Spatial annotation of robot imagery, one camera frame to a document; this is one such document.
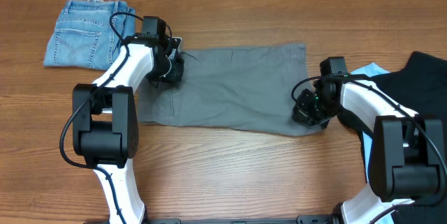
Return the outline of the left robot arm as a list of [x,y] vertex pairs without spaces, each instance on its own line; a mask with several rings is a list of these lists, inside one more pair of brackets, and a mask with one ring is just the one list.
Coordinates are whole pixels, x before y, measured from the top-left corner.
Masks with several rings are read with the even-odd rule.
[[148,223],[139,196],[133,159],[139,142],[134,95],[143,80],[182,80],[181,38],[159,17],[145,16],[142,29],[120,36],[121,50],[109,69],[91,84],[73,89],[73,113],[64,130],[73,131],[73,149],[93,170],[109,208],[108,223]]

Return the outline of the grey shorts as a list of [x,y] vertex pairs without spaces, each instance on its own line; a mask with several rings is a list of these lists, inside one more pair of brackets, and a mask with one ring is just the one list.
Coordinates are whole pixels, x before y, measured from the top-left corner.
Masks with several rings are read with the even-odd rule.
[[138,88],[138,119],[146,124],[231,128],[299,137],[317,133],[292,119],[292,88],[307,78],[306,47],[190,50],[182,81]]

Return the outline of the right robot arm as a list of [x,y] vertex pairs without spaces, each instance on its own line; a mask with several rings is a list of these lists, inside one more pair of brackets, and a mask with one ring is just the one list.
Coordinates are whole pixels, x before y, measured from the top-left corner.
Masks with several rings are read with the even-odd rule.
[[446,198],[444,133],[439,119],[424,118],[380,90],[366,75],[352,75],[344,57],[320,63],[314,89],[292,94],[292,118],[325,128],[340,112],[354,114],[373,133],[365,187],[322,223],[377,223],[404,207],[434,207]]

